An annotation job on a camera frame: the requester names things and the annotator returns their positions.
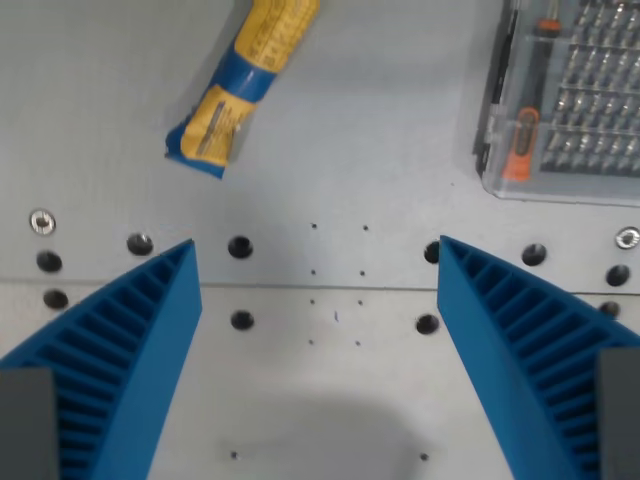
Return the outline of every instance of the aluminum work surface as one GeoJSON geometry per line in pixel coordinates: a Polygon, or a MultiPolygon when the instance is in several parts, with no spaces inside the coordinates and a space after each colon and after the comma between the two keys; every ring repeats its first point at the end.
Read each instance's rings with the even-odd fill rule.
{"type": "Polygon", "coordinates": [[[613,244],[637,210],[482,189],[469,152],[501,0],[323,0],[225,179],[165,159],[248,4],[2,2],[0,277],[42,279],[51,249],[58,278],[105,281],[137,263],[134,232],[155,251],[195,238],[218,285],[433,289],[423,250],[440,234],[516,263],[542,243],[536,273],[576,292],[613,291],[606,270],[638,260],[613,244]],[[36,208],[52,236],[30,230],[36,208]],[[235,235],[249,260],[228,254],[235,235]]]}
{"type": "MultiPolygon", "coordinates": [[[[53,318],[46,287],[0,284],[0,355],[53,318]]],[[[92,290],[65,287],[71,303],[92,290]]],[[[202,293],[150,480],[512,478],[444,324],[414,328],[439,315],[434,293],[202,293]],[[251,330],[231,327],[240,309],[251,330]]],[[[638,297],[584,298],[640,331],[638,297]]]]}

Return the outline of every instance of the small hole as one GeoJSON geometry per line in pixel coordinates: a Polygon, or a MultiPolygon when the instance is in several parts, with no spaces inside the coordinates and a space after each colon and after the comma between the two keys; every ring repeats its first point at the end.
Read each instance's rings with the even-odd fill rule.
{"type": "Polygon", "coordinates": [[[621,287],[631,277],[631,270],[626,265],[616,265],[607,272],[607,283],[612,287],[621,287]]]}
{"type": "Polygon", "coordinates": [[[247,237],[237,236],[229,241],[229,254],[238,260],[245,260],[253,253],[253,244],[247,237]]]}
{"type": "Polygon", "coordinates": [[[529,245],[522,252],[522,261],[529,267],[537,267],[547,258],[547,248],[539,243],[529,245]]]}
{"type": "Polygon", "coordinates": [[[436,265],[440,261],[440,242],[431,242],[424,249],[424,259],[432,265],[436,265]]]}
{"type": "Polygon", "coordinates": [[[57,253],[50,250],[38,253],[36,263],[40,270],[47,273],[59,272],[62,268],[62,259],[57,253]]]}
{"type": "Polygon", "coordinates": [[[146,257],[153,251],[153,242],[148,235],[134,233],[127,239],[127,248],[137,257],[146,257]]]}
{"type": "Polygon", "coordinates": [[[42,296],[44,304],[52,310],[62,310],[69,305],[67,294],[61,290],[47,290],[42,296]]]}
{"type": "Polygon", "coordinates": [[[440,327],[440,320],[435,315],[423,315],[416,322],[416,330],[421,335],[431,335],[440,327]]]}
{"type": "Polygon", "coordinates": [[[612,317],[616,318],[620,315],[620,304],[617,302],[604,302],[602,305],[600,305],[600,308],[598,308],[598,310],[606,315],[611,315],[612,317]]]}
{"type": "Polygon", "coordinates": [[[231,326],[236,330],[245,331],[253,327],[255,320],[253,315],[245,310],[238,310],[231,315],[231,326]]]}

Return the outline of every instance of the transparent plastic case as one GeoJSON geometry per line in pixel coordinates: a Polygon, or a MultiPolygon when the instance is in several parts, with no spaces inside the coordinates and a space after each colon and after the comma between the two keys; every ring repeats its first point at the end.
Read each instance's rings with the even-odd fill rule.
{"type": "Polygon", "coordinates": [[[482,172],[501,198],[640,205],[640,1],[519,4],[482,172]]]}

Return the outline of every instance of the blue ribbed gripper pad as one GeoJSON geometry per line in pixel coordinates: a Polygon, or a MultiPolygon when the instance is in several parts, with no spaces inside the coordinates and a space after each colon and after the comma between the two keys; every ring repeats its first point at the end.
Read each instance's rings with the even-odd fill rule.
{"type": "Polygon", "coordinates": [[[598,352],[640,338],[573,295],[448,237],[438,306],[517,480],[599,478],[598,352]]]}

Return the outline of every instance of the yellow wrapper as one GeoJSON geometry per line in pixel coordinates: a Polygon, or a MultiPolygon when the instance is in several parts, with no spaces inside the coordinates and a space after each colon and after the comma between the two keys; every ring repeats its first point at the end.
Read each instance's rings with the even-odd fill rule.
{"type": "Polygon", "coordinates": [[[180,142],[182,154],[225,167],[236,128],[256,106],[214,85],[184,131],[180,142]]]}
{"type": "Polygon", "coordinates": [[[249,63],[278,73],[307,31],[320,0],[254,0],[235,50],[249,63]]]}

